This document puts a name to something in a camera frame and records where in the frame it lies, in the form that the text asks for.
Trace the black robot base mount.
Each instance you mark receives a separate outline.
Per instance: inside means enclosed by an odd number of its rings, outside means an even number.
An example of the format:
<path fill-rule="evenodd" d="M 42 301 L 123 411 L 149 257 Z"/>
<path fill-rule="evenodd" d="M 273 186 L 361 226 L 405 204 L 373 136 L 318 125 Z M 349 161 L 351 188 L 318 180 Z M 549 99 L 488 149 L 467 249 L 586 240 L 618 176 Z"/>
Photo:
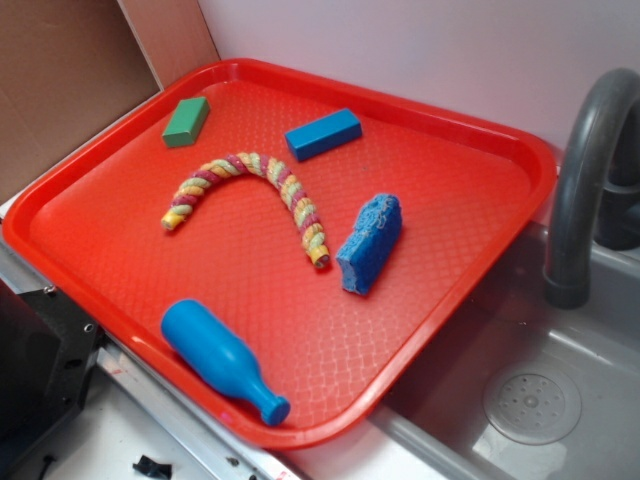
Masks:
<path fill-rule="evenodd" d="M 1 477 L 83 410 L 102 330 L 60 290 L 1 285 Z"/>

